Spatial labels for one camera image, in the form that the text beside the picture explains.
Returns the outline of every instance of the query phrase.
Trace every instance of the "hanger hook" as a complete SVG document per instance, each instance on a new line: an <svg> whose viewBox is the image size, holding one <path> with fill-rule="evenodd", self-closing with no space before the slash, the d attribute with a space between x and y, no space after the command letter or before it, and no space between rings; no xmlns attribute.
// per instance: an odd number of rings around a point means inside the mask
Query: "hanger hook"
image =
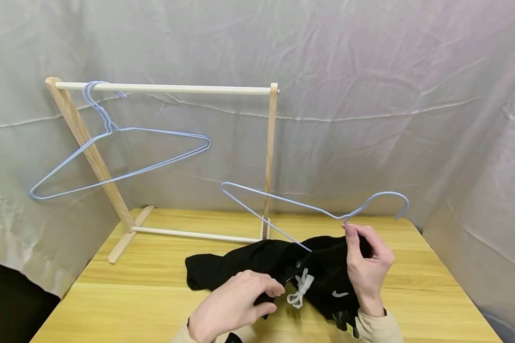
<svg viewBox="0 0 515 343"><path fill-rule="evenodd" d="M109 113L100 106L97 101L92 98L92 88L100 83L108 83L106 81L90 81L82 90L82 96L84 97L84 100L93 108L96 112L99 113L101 116L101 119L103 120L103 124L105 125L106 132L112 132L119 130L119 127L116 126L116 123L113 122L113 120L110 118ZM122 93L121 91L114 91L116 94L118 94L121 98L127 98L126 94Z"/></svg>
<svg viewBox="0 0 515 343"><path fill-rule="evenodd" d="M347 217L347 219L345 219L343 221L343 223L347 224L347 221L349 221L352 217L356 216L357 214L362 212L364 209L366 209L366 206L368 206L368 204L374 198L376 198L376 196L387 195L387 194L399 196L404 200L404 206L402 207L402 209L399 211L399 214L397 214L397 216L395 218L395 220L398 220L406 212L406 210L408 209L408 206L410 205L408 198L406 198L406 196L400 194L399 192L378 192L378 193L374 194L373 196L371 196L370 198L368 198L368 200L366 200L366 202L363 203L363 205L361 207L359 207L358 209L354 210L353 212L351 212L349 214L346 214L344 217Z"/></svg>

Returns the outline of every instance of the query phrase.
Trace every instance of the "wooden table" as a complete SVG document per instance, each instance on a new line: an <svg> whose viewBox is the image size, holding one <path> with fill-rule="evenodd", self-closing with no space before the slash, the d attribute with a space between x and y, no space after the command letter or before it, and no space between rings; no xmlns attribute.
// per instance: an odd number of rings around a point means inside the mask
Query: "wooden table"
<svg viewBox="0 0 515 343"><path fill-rule="evenodd" d="M141 210L133 210L135 218ZM273 214L273 222L301 241L341 236L340 221L322 215ZM401 325L406 343L500 342L477 308L414 226L393 217L356 217L372 225L395 253L383 286L385 307ZM156 209L145 226L258 237L260 221L250 213ZM185 257L224 255L241 245L139 233L116 265L107 256L124 233L119 224L91 260L33 342L170 342L179 326L208 294L185 282ZM278 232L271 238L283 239ZM286 295L278 310L254 325L253 342L351 342L309 303L295 310Z"/></svg>

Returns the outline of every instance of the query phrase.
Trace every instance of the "coated wire hanger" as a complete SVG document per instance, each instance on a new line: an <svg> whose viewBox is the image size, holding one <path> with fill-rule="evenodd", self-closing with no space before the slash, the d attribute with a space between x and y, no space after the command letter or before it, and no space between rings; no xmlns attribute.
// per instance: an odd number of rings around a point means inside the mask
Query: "coated wire hanger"
<svg viewBox="0 0 515 343"><path fill-rule="evenodd" d="M261 194L261 195L266 195L266 196L270 196L271 198L274 198L274 199L279 199L279 200L282 200L283 202L289 202L289 203L293 203L294 205L298 205L298 206L302 206L302 207L306 207L308 209L312 209L312 210L316 210L316 211L319 211L319 212L322 212L324 214L326 214L327 216L329 217L332 217L336 220L340 220L340 219L344 219L345 220L343 221L344 224L347 224L347 221L349 221L352 217L356 216L357 214L359 214L360 212L362 212L364 209L366 209L366 206L369 205L369 203L374 199L376 198L377 196L380 196L380 195L387 195L387 194L390 194L390 195L396 195L396 196L399 196L401 197L403 200L404 200L404 206L402 207L402 209L399 211L399 214L397 214L395 220L398 220L405 212L406 210L408 209L408 206L409 206L409 201L408 199L406 198L406 196L400 194L399 192L378 192L372 196L370 196L370 198L368 198L368 200L366 200L365 203L363 203L363 205L361 207L359 207L358 209L354 210L353 212L351 213L348 213L348 214L344 214L343 216L334 216L332 213L330 212L327 212L323 209L319 209L318 207L315 207L315 206L311 206L311 205L307 205L306 203L301 203L301 202L295 202L294 200L290 200L290 199L286 199L286 198L282 198L278 195L273 195L273 194L269 194L269 193L266 193L266 192L262 192L262 191L258 191L256 189L253 189L253 188L248 188L248 187L245 187L243 185L240 185L240 184L236 184L236 183L232 183L232 182L224 182L221 184L221 190L229 196L229 198L235 200L236 202L238 202L240 204L240 206L244 207L245 209L247 209L249 212L251 212L252 214L254 214L254 216L260 218L261 221L264 221L265 223L267 223L268 225L270 225L273 229L275 229L276 231L280 232L281 234L283 234L284 236L286 236L288 239L290 239L290 241L293 241L294 243L296 243L297 245L301 246L303 249L307 250L308 252L311 251L311 249L307 248L307 246L303 245L302 243L296 241L294 238L292 238L290 235L288 235L286 232L280 230L279 228L277 228L275 225L273 225L270 221L266 220L265 218L261 217L259 214L257 214L256 212L254 212L250 207L244 205L239 199L235 198L232 194L230 194L228 191L225 190L225 185L232 185L232 186L235 186L235 187L238 187L238 188L242 188L242 189L246 189L246 191L251 191L251 192L254 192L254 193L257 193L257 194Z"/></svg>
<svg viewBox="0 0 515 343"><path fill-rule="evenodd" d="M89 189L89 188L93 188L93 187L99 187L99 186L104 185L104 184L109 183L109 182L114 182L114 181L122 180L122 179L125 179L125 178L128 178L128 177L132 177L132 176L135 176L135 175L138 175L138 174L141 174L141 173L145 173L145 172L148 172L148 171L151 171L151 170L163 167L165 165L168 165L168 164L171 164L171 163L174 163L174 162L177 162L177 161L184 160L186 158L189 158L190 156L196 155L196 154L198 154L200 152L204 152L207 149L210 149L210 147L211 147L210 139L208 137L206 137L206 136L201 135L201 134L177 132L177 131L167 131L167 130L156 130L156 129L145 129L143 127L124 127L122 129L119 129L119 127L116 125L116 123L114 123L113 120L110 118L110 116L107 113L107 111L105 110L105 108L101 107L92 98L92 96L90 94L92 88L95 87L95 85L99 84L99 83L108 83L108 82L105 82L105 81L92 81L92 82L88 82L86 84L86 86L84 87L84 89L82 90L82 95L84 97L84 100L86 100L88 102L88 104L91 105L91 107L94 108L95 111L97 111L99 113L99 115L101 116L101 119L103 120L103 123L105 124L105 132L102 133L102 134L99 134L98 136L95 136L95 137L91 138L91 140L87 141L77 151L75 151L72 155L70 155L67 159L65 159L65 161L63 161L62 163L60 163L60 165L55 167L55 169L52 170L49 174L47 174L42 180L38 181L38 183L35 184L29 190L29 196L31 198L33 198L35 200L47 200L47 199L57 198L58 196L63 196L63 195L71 194L71 193L74 193L74 192L83 191L84 189ZM126 94L122 93L121 91L114 91L114 92L116 94L118 94L121 98L127 98ZM95 142L101 140L101 138L110 136L110 134L112 134L114 131L133 131L133 130L136 130L136 131L149 131L149 132L157 132L157 133L167 133L167 134L173 134L175 136L198 138L199 140L206 141L206 143L204 145L202 145L201 147L198 147L196 149L192 149L191 151L185 152L184 154L181 154L179 156L175 156L174 158L171 158L171 159L168 159L168 160L165 160L165 161L162 161L162 162L158 162L156 164L153 164L152 166L145 167L145 168L136 170L134 172L130 172L130 173L127 173L127 174L124 174L124 175L121 175L121 176L113 177L110 180L105 180L105 181L102 181L102 182L98 182L98 183L91 184L91 185L88 185L88 186L85 186L85 187L73 189L71 191L61 192L61 193L54 194L54 195L39 196L39 195L36 195L34 193L36 191L36 189L42 183L44 183L46 180L48 180L50 177L52 177L52 175L57 173L58 170L63 168L67 163L69 163L74 158L76 158L78 155L83 153L84 150L87 149L90 145L92 145Z"/></svg>

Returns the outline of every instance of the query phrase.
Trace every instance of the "nike swoosh logo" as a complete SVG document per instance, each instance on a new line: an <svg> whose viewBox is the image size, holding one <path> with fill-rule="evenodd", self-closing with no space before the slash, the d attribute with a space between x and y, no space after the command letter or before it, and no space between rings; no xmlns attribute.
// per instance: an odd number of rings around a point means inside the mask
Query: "nike swoosh logo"
<svg viewBox="0 0 515 343"><path fill-rule="evenodd" d="M346 295L349 295L349 293L338 293L336 291L332 292L332 296L334 296L336 298L341 298L342 296L346 296Z"/></svg>

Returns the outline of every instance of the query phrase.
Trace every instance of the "white drawstring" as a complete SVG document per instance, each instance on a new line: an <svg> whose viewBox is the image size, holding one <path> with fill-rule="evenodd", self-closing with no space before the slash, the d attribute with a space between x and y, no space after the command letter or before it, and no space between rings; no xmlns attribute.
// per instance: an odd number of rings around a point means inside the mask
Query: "white drawstring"
<svg viewBox="0 0 515 343"><path fill-rule="evenodd" d="M307 292L313 280L315 280L315 277L307 275L307 272L308 269L305 268L301 277L296 275L295 279L298 281L298 291L286 297L286 301L298 310L303 306L303 296L305 292Z"/></svg>

